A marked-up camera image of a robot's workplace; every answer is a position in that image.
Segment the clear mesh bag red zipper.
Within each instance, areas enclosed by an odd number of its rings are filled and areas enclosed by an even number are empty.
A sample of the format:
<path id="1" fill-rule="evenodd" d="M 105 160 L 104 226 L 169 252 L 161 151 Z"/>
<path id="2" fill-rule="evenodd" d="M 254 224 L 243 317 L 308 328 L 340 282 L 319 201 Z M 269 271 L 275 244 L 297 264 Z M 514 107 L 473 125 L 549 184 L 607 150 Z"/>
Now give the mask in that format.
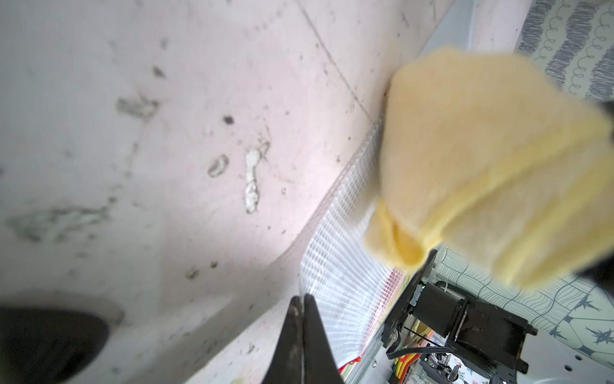
<path id="1" fill-rule="evenodd" d="M 379 199 L 378 121 L 326 195 L 302 257 L 300 290 L 318 306 L 338 368 L 365 353 L 403 274 L 374 258 L 364 236 Z"/>

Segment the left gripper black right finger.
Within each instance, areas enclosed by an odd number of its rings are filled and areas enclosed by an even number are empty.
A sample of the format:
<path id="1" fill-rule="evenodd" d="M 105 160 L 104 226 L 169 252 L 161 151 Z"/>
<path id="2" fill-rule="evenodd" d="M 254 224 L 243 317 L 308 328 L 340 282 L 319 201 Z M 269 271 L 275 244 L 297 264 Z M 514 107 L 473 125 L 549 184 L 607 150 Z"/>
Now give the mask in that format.
<path id="1" fill-rule="evenodd" d="M 315 297 L 304 297 L 304 383 L 343 384 L 334 361 Z"/>

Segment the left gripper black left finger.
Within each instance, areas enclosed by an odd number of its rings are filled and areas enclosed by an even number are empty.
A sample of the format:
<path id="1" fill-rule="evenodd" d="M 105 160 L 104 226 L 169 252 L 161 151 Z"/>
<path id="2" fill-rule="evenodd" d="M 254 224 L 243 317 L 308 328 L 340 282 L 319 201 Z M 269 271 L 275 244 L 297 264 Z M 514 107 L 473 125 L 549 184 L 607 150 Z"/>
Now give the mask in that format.
<path id="1" fill-rule="evenodd" d="M 262 384 L 301 384 L 303 380 L 303 311 L 299 296 L 289 302 L 281 334 Z"/>

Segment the yellow microfiber cloth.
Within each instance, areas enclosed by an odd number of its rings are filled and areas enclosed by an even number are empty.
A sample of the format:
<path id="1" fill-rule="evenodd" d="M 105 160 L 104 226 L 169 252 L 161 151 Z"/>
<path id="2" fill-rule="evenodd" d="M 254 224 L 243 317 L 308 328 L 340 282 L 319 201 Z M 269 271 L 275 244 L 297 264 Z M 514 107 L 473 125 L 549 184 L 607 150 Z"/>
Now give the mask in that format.
<path id="1" fill-rule="evenodd" d="M 523 289 L 613 290 L 613 103 L 559 91 L 519 54 L 442 49 L 390 81 L 375 257 L 414 272 L 452 246 Z"/>

